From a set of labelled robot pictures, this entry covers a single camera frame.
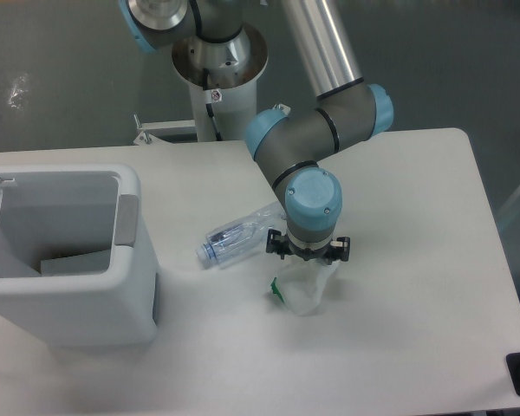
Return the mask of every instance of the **white table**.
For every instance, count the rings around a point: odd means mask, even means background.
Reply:
[[[50,349],[0,317],[0,414],[415,415],[520,406],[504,357],[520,306],[467,137],[384,133],[322,163],[340,178],[349,263],[320,314],[269,294],[260,255],[201,271],[206,231],[274,200],[243,143],[2,153],[124,162],[161,265],[151,345]]]

